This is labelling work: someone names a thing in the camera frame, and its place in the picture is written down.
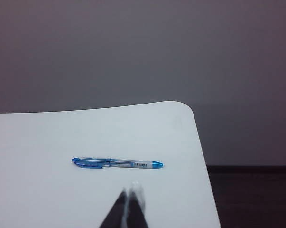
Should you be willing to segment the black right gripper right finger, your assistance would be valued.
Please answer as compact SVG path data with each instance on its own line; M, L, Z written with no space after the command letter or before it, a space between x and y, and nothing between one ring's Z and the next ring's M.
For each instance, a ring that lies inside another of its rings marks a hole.
M128 228L148 228L145 209L146 202L143 187L138 182L134 182L128 191L126 218Z

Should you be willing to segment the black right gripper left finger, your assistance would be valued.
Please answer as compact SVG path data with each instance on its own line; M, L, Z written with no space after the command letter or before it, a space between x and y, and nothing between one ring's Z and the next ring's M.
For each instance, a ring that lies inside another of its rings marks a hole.
M100 225L100 228L121 228L123 227L124 211L127 201L125 189L117 197L107 216Z

